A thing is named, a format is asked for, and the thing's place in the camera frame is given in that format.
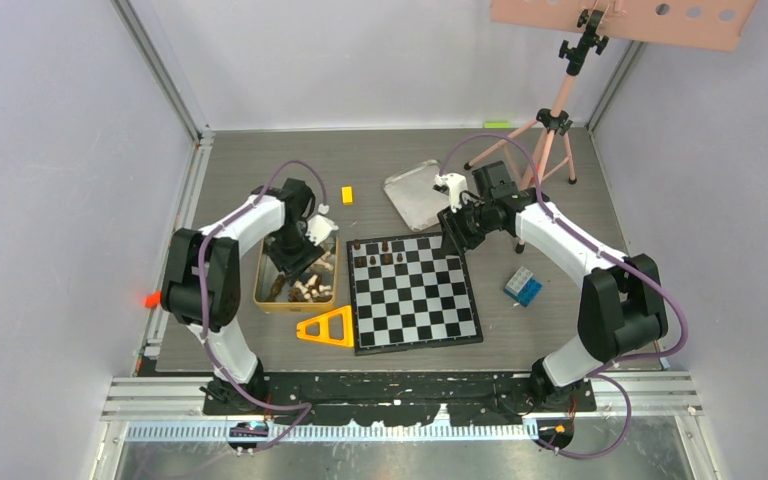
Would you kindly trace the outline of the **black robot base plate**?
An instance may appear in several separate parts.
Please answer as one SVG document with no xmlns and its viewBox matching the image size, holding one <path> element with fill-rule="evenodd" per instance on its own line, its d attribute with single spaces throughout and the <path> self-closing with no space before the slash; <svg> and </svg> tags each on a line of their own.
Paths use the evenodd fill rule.
<svg viewBox="0 0 768 480">
<path fill-rule="evenodd" d="M 386 427 L 428 425 L 447 414 L 454 426 L 513 425 L 522 414 L 589 413 L 596 409 L 591 386 L 578 383 L 537 405 L 526 373 L 452 372 L 273 372 L 249 392 L 267 403 L 259 407 L 228 383 L 212 378 L 201 387 L 206 415 L 263 415 L 283 426 L 300 417 L 304 425 Z"/>
</svg>

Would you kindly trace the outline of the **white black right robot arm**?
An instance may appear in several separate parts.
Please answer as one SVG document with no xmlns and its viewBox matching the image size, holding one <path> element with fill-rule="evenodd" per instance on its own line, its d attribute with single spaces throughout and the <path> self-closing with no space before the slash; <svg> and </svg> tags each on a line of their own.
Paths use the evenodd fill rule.
<svg viewBox="0 0 768 480">
<path fill-rule="evenodd" d="M 489 233 L 505 231 L 536 247 L 580 289 L 575 335 L 531 368 L 526 390 L 534 404 L 558 409 L 570 398 L 570 385 L 667 334 L 658 267 L 651 257 L 629 257 L 599 242 L 536 188 L 518 189 L 502 161 L 474 170 L 473 177 L 476 193 L 461 174 L 434 178 L 434 190 L 449 201 L 437 214 L 441 252 L 462 256 Z"/>
</svg>

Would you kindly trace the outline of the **tin lid with bears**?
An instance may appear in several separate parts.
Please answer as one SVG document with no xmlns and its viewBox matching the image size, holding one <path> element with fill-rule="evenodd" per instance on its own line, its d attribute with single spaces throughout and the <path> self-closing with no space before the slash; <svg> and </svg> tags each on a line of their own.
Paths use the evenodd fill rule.
<svg viewBox="0 0 768 480">
<path fill-rule="evenodd" d="M 429 159 L 387 177 L 382 189 L 412 232 L 439 224 L 437 214 L 449 206 L 446 194 L 434 189 L 440 164 Z"/>
</svg>

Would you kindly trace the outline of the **gold tin box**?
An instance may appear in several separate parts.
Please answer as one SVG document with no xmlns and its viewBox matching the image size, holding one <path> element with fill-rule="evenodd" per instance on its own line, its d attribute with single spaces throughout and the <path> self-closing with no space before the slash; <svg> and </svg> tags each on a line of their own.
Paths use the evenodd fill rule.
<svg viewBox="0 0 768 480">
<path fill-rule="evenodd" d="M 318 315 L 336 308 L 340 247 L 332 234 L 322 244 L 324 253 L 295 279 L 281 273 L 261 242 L 252 298 L 267 314 L 306 313 Z"/>
</svg>

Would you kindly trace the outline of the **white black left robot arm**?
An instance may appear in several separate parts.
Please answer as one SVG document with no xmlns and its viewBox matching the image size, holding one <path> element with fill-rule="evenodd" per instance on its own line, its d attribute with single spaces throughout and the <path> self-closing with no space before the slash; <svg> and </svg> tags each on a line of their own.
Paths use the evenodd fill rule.
<svg viewBox="0 0 768 480">
<path fill-rule="evenodd" d="M 263 185 L 221 219 L 199 229 L 180 228 L 170 240 L 160 289 L 161 307 L 205 348 L 214 369 L 209 394 L 244 414 L 258 412 L 268 386 L 261 360 L 238 321 L 241 258 L 264 244 L 284 275 L 295 280 L 324 254 L 335 224 L 314 211 L 315 195 L 302 180 Z"/>
</svg>

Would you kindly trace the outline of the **black white folding chessboard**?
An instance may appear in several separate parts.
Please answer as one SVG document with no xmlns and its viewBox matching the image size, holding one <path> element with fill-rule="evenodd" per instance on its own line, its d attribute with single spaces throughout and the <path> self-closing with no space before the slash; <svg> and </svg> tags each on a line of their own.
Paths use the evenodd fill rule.
<svg viewBox="0 0 768 480">
<path fill-rule="evenodd" d="M 388 252 L 381 250 L 383 241 Z M 345 243 L 357 356 L 484 340 L 466 260 L 443 255 L 441 243 L 439 232 Z M 399 252 L 403 262 L 396 262 Z M 382 263 L 385 254 L 392 255 L 389 265 Z M 377 265 L 369 264 L 370 256 L 378 257 Z M 365 267 L 355 266 L 358 257 Z"/>
</svg>

